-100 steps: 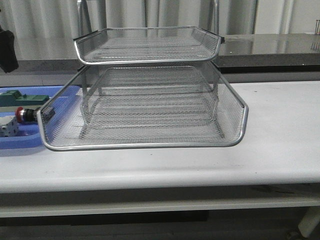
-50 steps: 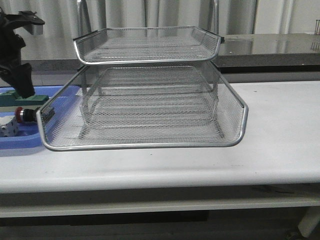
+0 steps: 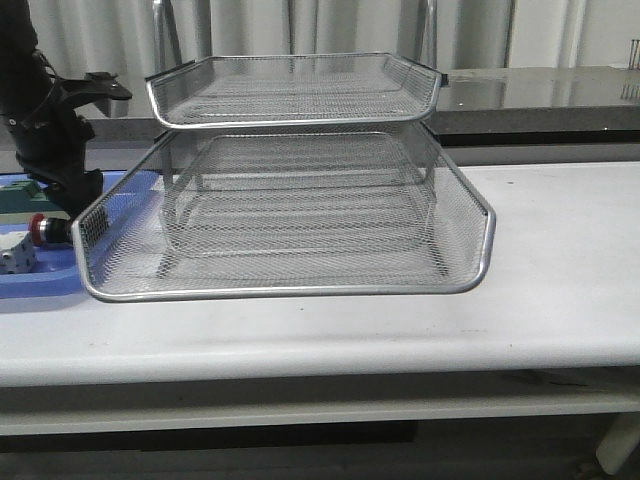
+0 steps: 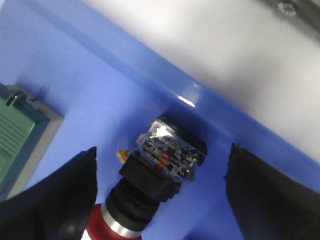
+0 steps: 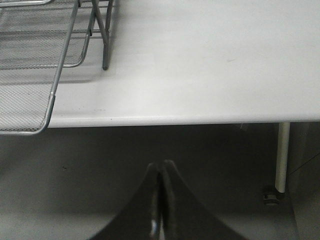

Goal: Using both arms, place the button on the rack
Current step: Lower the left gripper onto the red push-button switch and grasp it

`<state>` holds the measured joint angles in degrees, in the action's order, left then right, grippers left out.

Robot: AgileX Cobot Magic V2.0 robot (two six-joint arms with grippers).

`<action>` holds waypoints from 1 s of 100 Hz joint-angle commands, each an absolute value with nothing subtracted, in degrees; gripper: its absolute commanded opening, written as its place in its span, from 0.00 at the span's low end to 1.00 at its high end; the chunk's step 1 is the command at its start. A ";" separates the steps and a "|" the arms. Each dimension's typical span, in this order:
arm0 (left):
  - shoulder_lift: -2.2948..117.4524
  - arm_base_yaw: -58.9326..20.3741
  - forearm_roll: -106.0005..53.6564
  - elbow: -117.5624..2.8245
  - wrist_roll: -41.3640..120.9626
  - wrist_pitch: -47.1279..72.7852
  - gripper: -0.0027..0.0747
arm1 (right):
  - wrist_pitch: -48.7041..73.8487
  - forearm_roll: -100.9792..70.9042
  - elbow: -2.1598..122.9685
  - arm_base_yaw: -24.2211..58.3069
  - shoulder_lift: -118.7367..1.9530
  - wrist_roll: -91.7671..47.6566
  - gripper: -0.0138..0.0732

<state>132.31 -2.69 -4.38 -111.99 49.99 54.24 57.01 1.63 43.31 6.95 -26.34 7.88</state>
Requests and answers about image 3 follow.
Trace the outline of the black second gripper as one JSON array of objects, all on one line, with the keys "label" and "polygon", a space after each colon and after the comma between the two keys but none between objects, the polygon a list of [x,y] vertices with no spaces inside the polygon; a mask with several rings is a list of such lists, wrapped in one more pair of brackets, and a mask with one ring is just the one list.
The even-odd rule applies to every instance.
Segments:
[{"label": "black second gripper", "polygon": [[85,171],[86,144],[95,137],[91,124],[76,109],[94,104],[107,117],[114,102],[127,103],[132,93],[108,72],[82,79],[44,74],[5,85],[5,126],[25,172],[42,180],[47,198],[71,219],[101,194],[100,169]]}]

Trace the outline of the black second robot arm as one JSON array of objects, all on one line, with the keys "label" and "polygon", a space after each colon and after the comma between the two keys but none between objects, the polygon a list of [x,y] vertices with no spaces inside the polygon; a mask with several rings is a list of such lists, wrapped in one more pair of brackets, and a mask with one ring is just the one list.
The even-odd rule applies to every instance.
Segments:
[{"label": "black second robot arm", "polygon": [[85,167],[86,144],[95,132],[76,109],[94,104],[107,115],[109,102],[131,98],[108,72],[60,77],[38,49],[28,3],[1,3],[1,123],[19,165],[70,217],[93,203],[104,183],[100,170]]}]

